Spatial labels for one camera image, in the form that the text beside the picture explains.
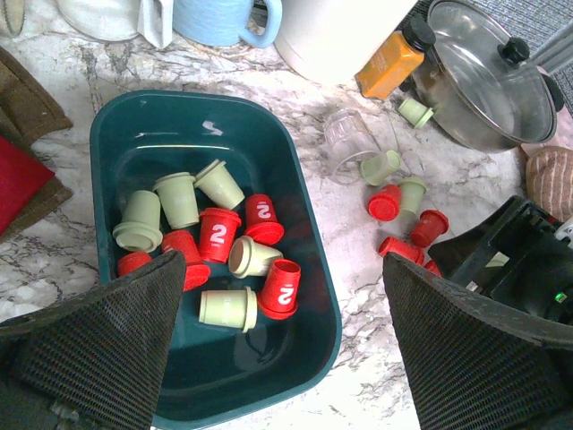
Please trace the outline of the teal storage basket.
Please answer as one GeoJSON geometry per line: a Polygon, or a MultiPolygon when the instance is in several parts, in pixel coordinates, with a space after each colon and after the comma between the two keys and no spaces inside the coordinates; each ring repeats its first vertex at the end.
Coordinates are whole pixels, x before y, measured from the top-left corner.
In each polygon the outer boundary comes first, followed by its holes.
{"type": "Polygon", "coordinates": [[[90,129],[99,278],[122,256],[111,232],[128,197],[160,177],[222,160],[246,195],[266,194],[285,228],[284,256],[302,269],[296,313],[260,316],[248,332],[202,324],[200,291],[182,295],[153,425],[213,426],[287,400],[330,370],[341,341],[334,285],[295,145],[283,124],[246,99],[137,90],[109,101],[90,129]]]}

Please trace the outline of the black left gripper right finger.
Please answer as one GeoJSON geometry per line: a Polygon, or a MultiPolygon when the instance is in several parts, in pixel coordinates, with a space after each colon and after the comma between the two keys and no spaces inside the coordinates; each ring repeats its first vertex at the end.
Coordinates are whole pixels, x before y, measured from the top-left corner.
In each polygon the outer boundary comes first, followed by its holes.
{"type": "Polygon", "coordinates": [[[422,429],[570,429],[572,329],[397,255],[383,281],[422,429]]]}

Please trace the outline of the striped pink cloth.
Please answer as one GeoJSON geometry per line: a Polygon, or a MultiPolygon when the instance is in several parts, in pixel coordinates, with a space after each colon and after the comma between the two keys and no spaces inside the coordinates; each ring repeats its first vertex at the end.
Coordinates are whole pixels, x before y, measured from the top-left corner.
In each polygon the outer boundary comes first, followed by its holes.
{"type": "Polygon", "coordinates": [[[526,163],[527,196],[559,221],[572,217],[572,150],[544,148],[526,163]]]}

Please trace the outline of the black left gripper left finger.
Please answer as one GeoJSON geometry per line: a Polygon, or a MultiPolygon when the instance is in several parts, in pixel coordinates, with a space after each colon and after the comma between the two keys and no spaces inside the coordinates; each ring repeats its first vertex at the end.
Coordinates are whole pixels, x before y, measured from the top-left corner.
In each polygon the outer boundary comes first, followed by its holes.
{"type": "Polygon", "coordinates": [[[148,429],[183,294],[170,251],[126,276],[1,324],[1,427],[148,429]]]}

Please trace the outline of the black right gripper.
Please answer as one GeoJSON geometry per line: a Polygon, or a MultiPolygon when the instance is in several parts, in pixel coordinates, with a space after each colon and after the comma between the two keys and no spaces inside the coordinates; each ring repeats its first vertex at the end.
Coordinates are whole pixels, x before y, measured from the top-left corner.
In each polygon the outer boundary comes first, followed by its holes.
{"type": "Polygon", "coordinates": [[[442,278],[519,311],[572,321],[572,220],[561,222],[522,197],[509,198],[467,232],[432,245],[442,278]]]}

